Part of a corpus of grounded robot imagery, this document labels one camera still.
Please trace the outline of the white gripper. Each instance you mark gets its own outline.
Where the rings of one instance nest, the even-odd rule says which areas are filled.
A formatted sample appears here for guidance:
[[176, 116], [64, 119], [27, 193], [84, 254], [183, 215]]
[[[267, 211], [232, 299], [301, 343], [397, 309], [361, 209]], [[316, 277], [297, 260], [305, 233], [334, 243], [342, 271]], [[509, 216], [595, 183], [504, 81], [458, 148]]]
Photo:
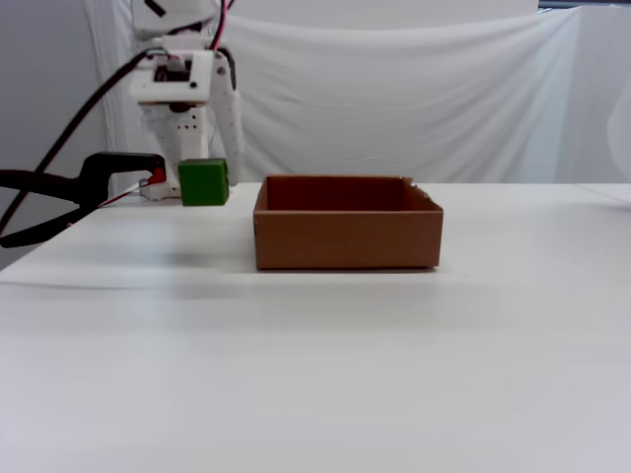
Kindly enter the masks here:
[[[138, 46], [216, 49], [222, 34], [221, 1], [132, 1], [132, 33]], [[213, 54], [211, 107], [225, 151], [230, 185], [237, 185], [245, 162], [241, 96], [234, 58], [226, 47]], [[165, 180], [142, 189], [145, 198], [180, 198], [179, 165], [207, 158], [205, 106], [175, 102], [142, 106], [146, 128], [155, 136], [165, 160]]]

